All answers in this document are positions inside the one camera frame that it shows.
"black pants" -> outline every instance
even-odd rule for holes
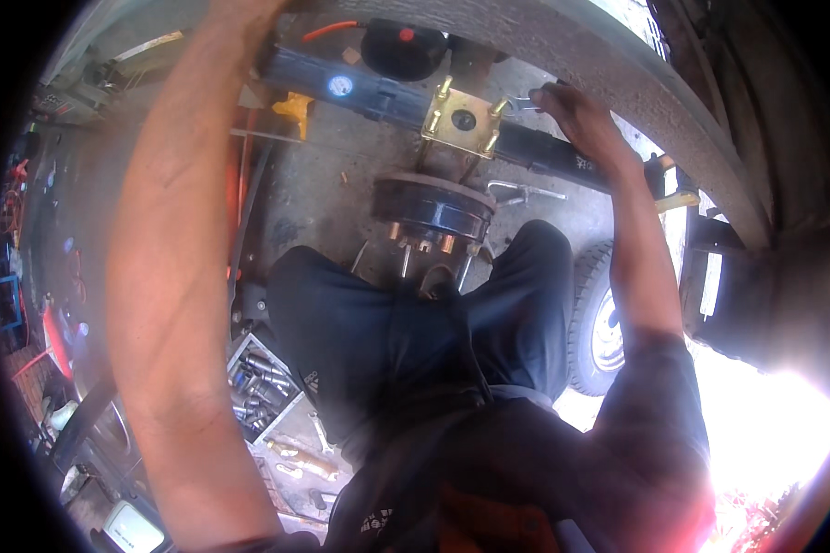
[[[568,383],[566,324],[574,302],[572,247],[550,223],[529,221],[488,281],[456,298],[489,385],[551,399]],[[290,249],[266,281],[277,354],[320,411],[330,440],[408,394],[474,385],[460,363],[459,326],[443,301],[380,290],[306,247]]]

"bolt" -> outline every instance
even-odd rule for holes
[[[507,105],[507,98],[501,98],[492,107],[488,109],[489,115],[492,117],[500,117],[501,112],[504,111],[504,106]]]
[[[440,249],[443,253],[452,253],[452,248],[455,247],[455,237],[452,235],[443,235],[443,241],[440,242]]]
[[[430,122],[427,123],[427,131],[430,134],[433,134],[433,133],[436,132],[436,127],[440,126],[440,117],[442,117],[442,116],[443,116],[443,112],[441,112],[440,110],[435,110],[433,112],[433,116],[431,116]]]
[[[443,84],[436,88],[436,97],[440,100],[445,100],[449,97],[449,87],[452,85],[452,76],[446,75],[446,80]]]
[[[482,153],[487,154],[488,152],[492,151],[495,148],[495,142],[498,141],[498,136],[501,134],[498,129],[492,129],[492,136],[488,138],[486,143],[482,146]]]

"tire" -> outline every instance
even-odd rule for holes
[[[620,351],[618,348],[620,324],[615,320],[614,311],[608,317],[608,330],[599,334],[600,343],[607,345],[598,349],[600,363],[594,355],[595,324],[605,324],[613,310],[609,281],[611,246],[612,240],[602,241],[575,262],[575,308],[568,330],[568,363],[570,385],[585,395],[605,395],[624,363],[623,348]],[[605,315],[597,321],[601,308]]]

